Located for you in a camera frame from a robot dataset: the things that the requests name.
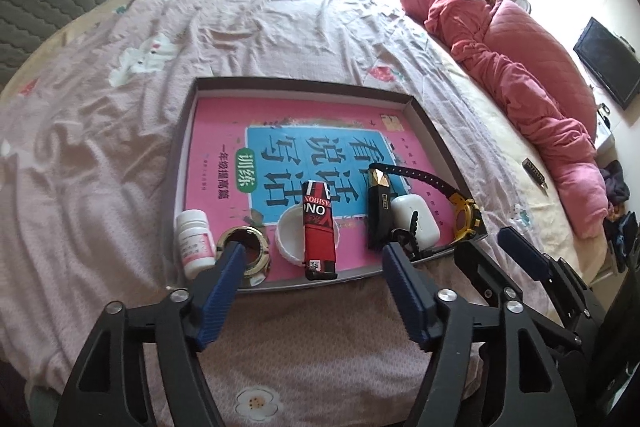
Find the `blue gripper pad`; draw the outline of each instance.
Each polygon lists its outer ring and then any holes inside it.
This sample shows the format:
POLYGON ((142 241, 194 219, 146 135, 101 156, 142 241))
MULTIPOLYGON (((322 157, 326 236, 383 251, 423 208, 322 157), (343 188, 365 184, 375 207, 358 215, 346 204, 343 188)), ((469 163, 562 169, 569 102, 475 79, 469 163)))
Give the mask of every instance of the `blue gripper pad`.
POLYGON ((395 255, 390 245, 386 245, 382 250, 382 274, 396 302, 409 339, 419 346, 424 345, 429 340, 426 309, 418 297, 416 288, 402 268, 400 259, 395 255))
POLYGON ((498 245, 534 281, 546 281, 551 277, 549 262, 513 227, 500 229, 500 232, 498 232, 498 245))
POLYGON ((225 323, 226 314, 236 297, 236 290, 242 282, 244 268, 244 247, 238 244, 222 269, 217 284, 202 306, 202 322, 195 338, 198 350, 204 350, 218 338, 225 323))

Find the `white bowl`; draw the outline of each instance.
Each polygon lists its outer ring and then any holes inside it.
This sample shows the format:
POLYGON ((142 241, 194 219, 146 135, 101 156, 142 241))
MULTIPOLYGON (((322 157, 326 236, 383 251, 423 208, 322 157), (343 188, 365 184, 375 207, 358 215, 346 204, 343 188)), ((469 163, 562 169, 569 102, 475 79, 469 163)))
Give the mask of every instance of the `white bowl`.
MULTIPOLYGON (((340 228, 334 221, 334 245, 340 242, 340 228)), ((276 245, 281 256, 291 264, 305 266, 305 227, 302 204, 285 210, 276 225, 276 245)))

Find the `black watch strap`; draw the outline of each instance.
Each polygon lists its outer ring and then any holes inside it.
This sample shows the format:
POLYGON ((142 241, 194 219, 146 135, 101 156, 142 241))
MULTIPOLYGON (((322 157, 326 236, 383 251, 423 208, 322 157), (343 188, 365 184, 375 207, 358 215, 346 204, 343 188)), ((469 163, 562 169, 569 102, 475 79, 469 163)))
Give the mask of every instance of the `black watch strap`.
POLYGON ((434 174, 429 174, 428 172, 418 171, 418 169, 410 169, 409 167, 401 167, 399 165, 389 165, 387 163, 372 163, 369 165, 369 169, 377 169, 386 174, 404 176, 404 178, 411 178, 412 180, 424 182, 442 192, 447 199, 456 194, 460 194, 465 200, 470 199, 470 197, 465 196, 457 188, 453 188, 443 179, 438 178, 434 174))

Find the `pillow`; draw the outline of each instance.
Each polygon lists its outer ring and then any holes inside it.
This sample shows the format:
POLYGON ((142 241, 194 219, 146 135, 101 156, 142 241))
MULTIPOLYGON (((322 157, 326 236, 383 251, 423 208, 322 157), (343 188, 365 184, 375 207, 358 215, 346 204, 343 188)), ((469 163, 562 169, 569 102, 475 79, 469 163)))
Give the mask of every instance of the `pillow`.
POLYGON ((567 118, 582 123, 593 140, 596 102, 567 50, 516 3, 497 0, 482 40, 490 49, 521 63, 537 78, 567 118))

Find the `gold cap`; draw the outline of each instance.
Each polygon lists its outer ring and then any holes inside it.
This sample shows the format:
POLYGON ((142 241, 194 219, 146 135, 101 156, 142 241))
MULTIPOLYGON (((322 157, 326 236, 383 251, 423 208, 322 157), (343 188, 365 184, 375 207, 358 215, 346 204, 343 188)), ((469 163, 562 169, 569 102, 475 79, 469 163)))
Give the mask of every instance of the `gold cap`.
POLYGON ((377 187, 378 185, 388 187, 389 178, 383 171, 379 171, 378 169, 369 169, 369 186, 377 187))

